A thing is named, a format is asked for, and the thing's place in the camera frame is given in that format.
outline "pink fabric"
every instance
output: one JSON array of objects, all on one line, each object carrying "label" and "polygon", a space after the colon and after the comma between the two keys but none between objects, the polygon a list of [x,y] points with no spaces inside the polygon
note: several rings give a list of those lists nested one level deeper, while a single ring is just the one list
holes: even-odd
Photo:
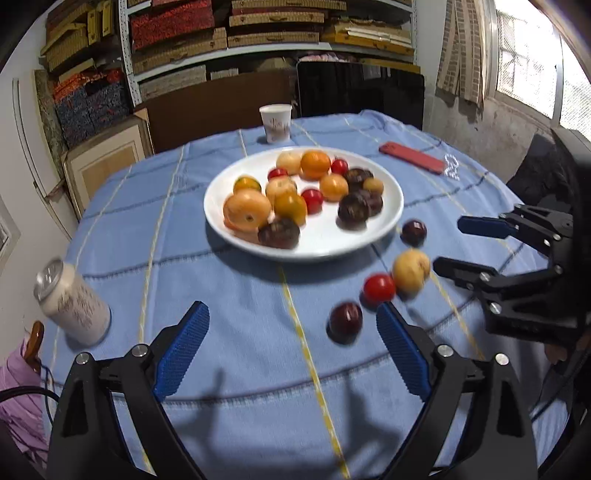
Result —
[{"label": "pink fabric", "polygon": [[[40,385],[41,380],[22,357],[27,348],[23,341],[0,367],[0,390],[22,385]],[[10,429],[14,442],[36,462],[47,462],[47,442],[43,433],[41,395],[22,395],[0,403],[0,420]]]}]

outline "red cherry tomato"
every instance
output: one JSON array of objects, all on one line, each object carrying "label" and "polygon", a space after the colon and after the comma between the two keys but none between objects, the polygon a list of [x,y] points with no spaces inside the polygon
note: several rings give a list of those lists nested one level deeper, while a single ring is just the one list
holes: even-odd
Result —
[{"label": "red cherry tomato", "polygon": [[275,177],[285,177],[287,176],[287,170],[284,168],[273,168],[267,175],[267,180],[274,179]]},{"label": "red cherry tomato", "polygon": [[396,295],[394,279],[387,273],[378,273],[368,277],[363,284],[363,296],[372,305],[390,301]]},{"label": "red cherry tomato", "polygon": [[305,189],[301,193],[301,197],[306,202],[308,207],[308,215],[314,215],[322,211],[322,203],[324,202],[324,196],[318,189]]},{"label": "red cherry tomato", "polygon": [[330,170],[332,173],[344,176],[349,171],[349,164],[342,158],[335,158],[335,161],[330,166]]}]

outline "paper cup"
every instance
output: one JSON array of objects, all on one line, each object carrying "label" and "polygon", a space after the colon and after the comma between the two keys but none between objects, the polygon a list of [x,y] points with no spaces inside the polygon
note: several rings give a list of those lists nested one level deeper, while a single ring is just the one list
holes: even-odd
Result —
[{"label": "paper cup", "polygon": [[291,105],[275,103],[259,108],[265,127],[267,143],[284,142],[290,139]]}]

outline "patterned curtain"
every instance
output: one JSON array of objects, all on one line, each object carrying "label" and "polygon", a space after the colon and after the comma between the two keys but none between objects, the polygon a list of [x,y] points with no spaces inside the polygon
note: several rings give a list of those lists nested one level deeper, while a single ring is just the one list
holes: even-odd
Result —
[{"label": "patterned curtain", "polygon": [[437,74],[437,87],[478,106],[483,103],[484,85],[481,7],[479,0],[447,0]]}]

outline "table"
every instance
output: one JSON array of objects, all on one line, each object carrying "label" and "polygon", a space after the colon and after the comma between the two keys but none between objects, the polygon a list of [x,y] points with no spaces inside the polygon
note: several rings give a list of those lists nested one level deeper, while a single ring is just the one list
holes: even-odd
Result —
[{"label": "table", "polygon": [[[378,146],[389,140],[438,158],[455,155],[460,180],[380,154]],[[515,239],[457,230],[459,216],[496,216],[519,199],[437,138],[363,111],[294,120],[288,144],[341,148],[387,168],[404,192],[400,225],[410,218],[426,223],[423,251],[431,259],[444,255],[506,274],[546,265]],[[393,232],[341,259],[281,265],[226,244],[206,225],[206,187],[229,164],[273,147],[262,127],[214,135],[134,164],[100,188],[66,257],[111,307],[110,330],[90,351],[97,359],[124,355],[136,343],[150,343],[201,300],[210,309],[209,333],[164,408],[209,479],[378,475],[422,403],[406,390],[376,331],[374,313],[364,310],[362,333],[350,347],[329,341],[325,325],[336,303],[357,298],[363,280],[390,269],[406,247]],[[527,405],[536,404],[549,369],[543,347],[487,334],[469,292],[432,274],[416,299],[395,304],[407,321],[464,356],[489,359],[506,353]],[[59,390],[83,348],[52,322],[46,325],[42,359]],[[441,465],[451,461],[467,401],[462,400]],[[115,402],[134,461],[148,468],[125,403],[121,397]],[[534,424],[538,463],[567,418],[565,404],[556,401]]]}]

